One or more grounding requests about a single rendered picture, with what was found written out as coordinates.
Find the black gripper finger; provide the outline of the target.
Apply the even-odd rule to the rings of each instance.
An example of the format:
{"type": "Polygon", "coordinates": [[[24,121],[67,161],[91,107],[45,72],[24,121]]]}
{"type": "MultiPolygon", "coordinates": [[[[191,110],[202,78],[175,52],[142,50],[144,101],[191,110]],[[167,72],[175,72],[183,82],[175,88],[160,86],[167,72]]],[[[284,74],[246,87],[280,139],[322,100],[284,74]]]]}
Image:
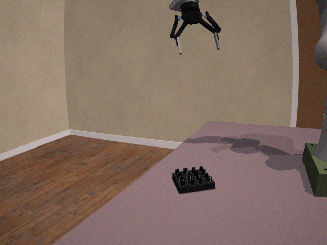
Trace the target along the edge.
{"type": "Polygon", "coordinates": [[[181,16],[175,15],[175,21],[174,21],[174,24],[173,24],[173,27],[172,27],[172,30],[170,33],[170,38],[174,38],[176,40],[176,45],[179,47],[180,55],[182,55],[182,51],[181,51],[179,36],[182,33],[182,31],[184,30],[184,28],[188,25],[187,22],[190,18],[191,18],[191,16],[188,15],[186,17],[185,21],[183,22],[183,24],[181,25],[181,27],[179,28],[179,30],[177,31],[177,33],[175,34],[178,22],[182,19],[181,16]]]}
{"type": "Polygon", "coordinates": [[[208,30],[210,30],[213,34],[214,34],[214,39],[215,39],[215,43],[216,43],[216,47],[217,50],[220,49],[220,45],[219,45],[219,37],[218,37],[218,33],[220,33],[221,28],[217,25],[217,23],[210,17],[209,12],[205,12],[202,13],[202,16],[204,16],[211,25],[209,25],[207,22],[205,22],[201,17],[199,17],[197,14],[194,14],[194,17],[197,18],[198,20],[200,20],[199,24],[203,25],[204,27],[206,27],[208,30]]]}

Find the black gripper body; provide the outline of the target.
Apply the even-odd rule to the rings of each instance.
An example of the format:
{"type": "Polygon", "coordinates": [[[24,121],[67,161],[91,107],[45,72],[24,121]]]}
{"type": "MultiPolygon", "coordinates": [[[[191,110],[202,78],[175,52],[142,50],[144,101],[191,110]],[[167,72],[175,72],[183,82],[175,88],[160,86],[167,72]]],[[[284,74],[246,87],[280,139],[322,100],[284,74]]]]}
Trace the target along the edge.
{"type": "Polygon", "coordinates": [[[197,14],[199,17],[202,18],[202,13],[200,12],[199,5],[195,1],[188,1],[180,6],[181,8],[181,13],[182,13],[182,20],[185,20],[188,15],[191,16],[191,18],[188,20],[187,24],[193,25],[193,24],[198,24],[200,20],[194,17],[194,14],[197,14]]]}

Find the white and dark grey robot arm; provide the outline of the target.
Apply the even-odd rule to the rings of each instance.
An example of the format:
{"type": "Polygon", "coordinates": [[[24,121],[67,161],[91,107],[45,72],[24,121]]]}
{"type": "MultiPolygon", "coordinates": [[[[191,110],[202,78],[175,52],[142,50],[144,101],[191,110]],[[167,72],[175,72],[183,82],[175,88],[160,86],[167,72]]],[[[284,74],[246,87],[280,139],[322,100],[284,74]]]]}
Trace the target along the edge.
{"type": "MultiPolygon", "coordinates": [[[[169,9],[181,12],[180,5],[188,2],[195,1],[199,3],[199,0],[173,0],[169,9]]],[[[318,4],[319,15],[321,19],[321,36],[318,43],[315,45],[314,58],[316,64],[327,71],[327,0],[316,0],[318,4]]],[[[327,96],[325,114],[323,115],[322,131],[320,135],[319,144],[314,152],[318,159],[327,162],[327,96]]]]}

